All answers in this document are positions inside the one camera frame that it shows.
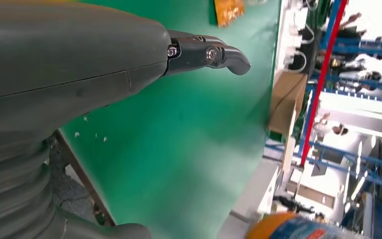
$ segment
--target ceiling light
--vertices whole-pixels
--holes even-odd
[[[376,145],[376,142],[377,142],[377,137],[373,135],[371,137],[371,148],[374,148],[374,146]]]
[[[346,174],[345,191],[343,193],[343,203],[346,202],[346,198],[348,197],[348,184],[349,184],[349,172],[350,171],[351,171],[351,167],[348,168],[348,174]]]
[[[362,141],[360,142],[360,144],[358,144],[358,156],[361,156],[362,154]]]
[[[357,194],[360,192],[361,187],[363,186],[363,184],[364,184],[364,182],[365,182],[365,177],[367,177],[367,176],[368,176],[368,172],[365,171],[364,176],[363,176],[363,177],[360,179],[360,181],[358,182],[358,185],[357,185],[357,187],[355,188],[355,191],[354,191],[354,193],[353,193],[352,196],[351,196],[351,200],[352,200],[352,201],[355,200],[355,198],[357,197]]]
[[[345,205],[345,213],[347,213],[349,211],[349,209],[351,208],[351,204],[350,203],[347,203]]]

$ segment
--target metal screw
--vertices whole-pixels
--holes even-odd
[[[178,49],[174,46],[168,47],[168,56],[173,57],[178,53]]]
[[[207,50],[207,59],[208,60],[213,60],[215,56],[216,56],[216,50],[215,49]]]

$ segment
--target person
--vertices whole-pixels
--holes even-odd
[[[382,75],[380,74],[380,72],[377,72],[377,71],[361,71],[361,72],[358,72],[357,75],[362,75],[361,77],[357,77],[357,79],[359,79],[360,81],[368,80],[370,82],[380,82],[380,80],[382,79]],[[362,89],[366,89],[368,91],[373,91],[377,89],[377,85],[362,84],[362,82],[360,84],[355,85],[354,83],[350,83],[350,82],[346,83],[344,81],[341,81],[339,82],[339,87],[341,86],[344,87],[344,90],[355,91],[355,93],[358,93]]]
[[[339,126],[332,126],[329,123],[330,113],[326,113],[319,122],[314,123],[313,130],[318,138],[323,138],[326,134],[333,132],[337,135],[346,135],[348,129],[341,123]]]
[[[344,38],[344,39],[353,39],[355,42],[360,42],[361,37],[367,32],[366,30],[363,31],[357,31],[357,27],[348,27],[349,24],[354,23],[358,18],[360,18],[362,14],[360,12],[351,15],[347,21],[341,23],[339,25],[339,31],[337,34],[337,38]],[[322,37],[326,35],[326,31],[322,31]],[[319,52],[320,56],[325,55],[325,51]],[[358,56],[358,53],[333,53],[333,58],[342,60],[345,62],[351,62],[354,61]]]
[[[296,213],[299,214],[300,212],[305,212],[309,214],[314,213],[314,207],[306,207],[300,202],[297,202],[295,198],[291,197],[290,195],[284,196],[273,196],[273,201],[279,201],[284,207],[287,207],[287,211],[289,213]]]
[[[316,213],[314,220],[319,223],[325,223],[326,216],[323,213]]]

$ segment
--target white cable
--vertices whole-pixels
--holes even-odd
[[[298,70],[289,70],[289,69],[285,69],[285,71],[287,72],[290,72],[290,73],[300,73],[301,71],[303,71],[305,69],[305,67],[307,66],[307,57],[305,56],[304,53],[300,52],[300,51],[295,51],[295,55],[300,55],[304,58],[304,65],[299,68]]]
[[[311,33],[312,38],[310,40],[302,40],[301,44],[311,44],[314,41],[314,31],[311,29],[311,27],[308,26],[308,24],[305,24],[305,27],[308,29],[308,31]]]
[[[296,12],[294,11],[293,12],[293,24],[294,25],[296,25],[296,23],[295,23],[295,17],[296,17]],[[309,27],[309,25],[307,24],[307,23],[305,23],[305,27],[308,29],[308,31],[311,33],[311,35],[312,35],[312,38],[310,39],[310,40],[302,40],[301,41],[301,44],[304,44],[304,45],[306,45],[306,44],[311,44],[313,41],[314,41],[314,38],[315,38],[315,36],[314,36],[314,31],[311,29],[311,27]]]

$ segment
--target robotic finger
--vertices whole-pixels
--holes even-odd
[[[168,67],[165,76],[202,67],[227,67],[235,75],[244,75],[251,68],[250,61],[244,53],[226,45],[219,38],[178,31],[168,33],[172,44],[168,46]]]

